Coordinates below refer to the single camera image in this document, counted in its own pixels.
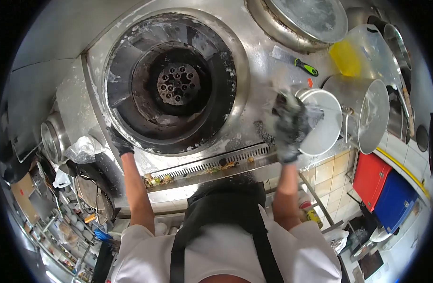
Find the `red cutting board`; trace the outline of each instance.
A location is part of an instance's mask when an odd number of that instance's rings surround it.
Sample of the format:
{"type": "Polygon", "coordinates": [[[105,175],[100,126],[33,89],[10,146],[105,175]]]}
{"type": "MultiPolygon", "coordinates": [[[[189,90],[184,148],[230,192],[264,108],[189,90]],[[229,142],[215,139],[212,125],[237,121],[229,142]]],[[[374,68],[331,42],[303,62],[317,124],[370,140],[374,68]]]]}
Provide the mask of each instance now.
{"type": "Polygon", "coordinates": [[[374,153],[360,153],[352,187],[370,212],[374,210],[391,170],[392,167],[374,153]]]}

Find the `wok burner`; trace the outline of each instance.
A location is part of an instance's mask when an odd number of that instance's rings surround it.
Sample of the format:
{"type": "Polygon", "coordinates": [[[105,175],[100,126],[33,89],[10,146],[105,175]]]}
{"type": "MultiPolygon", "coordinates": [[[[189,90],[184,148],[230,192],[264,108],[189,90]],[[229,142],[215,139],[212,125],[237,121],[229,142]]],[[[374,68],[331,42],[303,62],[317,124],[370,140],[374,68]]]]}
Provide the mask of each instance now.
{"type": "Polygon", "coordinates": [[[199,76],[188,64],[168,64],[157,80],[157,91],[163,102],[171,105],[187,104],[199,89],[199,76]]]}
{"type": "Polygon", "coordinates": [[[137,147],[159,154],[194,150],[231,113],[237,90],[232,52],[198,18],[165,13],[135,23],[110,58],[108,105],[115,127],[137,147]]]}

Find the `black apron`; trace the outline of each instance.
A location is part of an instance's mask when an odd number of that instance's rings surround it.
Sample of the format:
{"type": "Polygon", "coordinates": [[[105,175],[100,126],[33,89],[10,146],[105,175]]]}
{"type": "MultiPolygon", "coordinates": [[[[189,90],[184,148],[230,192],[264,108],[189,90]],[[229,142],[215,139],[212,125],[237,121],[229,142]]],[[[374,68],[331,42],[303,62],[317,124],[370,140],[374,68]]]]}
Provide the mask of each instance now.
{"type": "Polygon", "coordinates": [[[229,224],[237,225],[252,235],[260,267],[267,283],[283,283],[258,204],[265,207],[263,183],[198,190],[194,193],[188,199],[183,226],[174,239],[169,282],[184,282],[185,248],[202,234],[204,226],[229,224]]]}

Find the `blue cutting board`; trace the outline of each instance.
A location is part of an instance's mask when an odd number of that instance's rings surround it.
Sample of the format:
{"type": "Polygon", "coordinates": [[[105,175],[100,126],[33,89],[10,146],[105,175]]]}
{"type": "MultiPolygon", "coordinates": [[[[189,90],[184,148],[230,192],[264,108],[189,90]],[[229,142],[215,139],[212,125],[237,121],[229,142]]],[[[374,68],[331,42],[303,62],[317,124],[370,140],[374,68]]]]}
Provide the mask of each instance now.
{"type": "Polygon", "coordinates": [[[392,170],[385,181],[374,213],[388,233],[393,233],[410,213],[418,193],[406,179],[392,170]]]}

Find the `black glove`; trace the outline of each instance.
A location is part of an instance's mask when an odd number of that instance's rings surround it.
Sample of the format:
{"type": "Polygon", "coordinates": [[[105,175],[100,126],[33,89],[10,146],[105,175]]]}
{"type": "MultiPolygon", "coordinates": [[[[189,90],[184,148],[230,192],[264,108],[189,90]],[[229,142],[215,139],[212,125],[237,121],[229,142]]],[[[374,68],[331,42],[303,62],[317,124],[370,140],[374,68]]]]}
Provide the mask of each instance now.
{"type": "Polygon", "coordinates": [[[291,92],[281,91],[272,113],[278,116],[275,124],[278,161],[281,164],[292,163],[300,155],[299,147],[311,131],[306,107],[291,92]]]}
{"type": "Polygon", "coordinates": [[[110,134],[113,145],[119,151],[119,156],[125,153],[131,152],[134,154],[133,144],[129,143],[128,140],[123,138],[122,135],[111,125],[111,127],[106,127],[108,133],[110,134]]]}

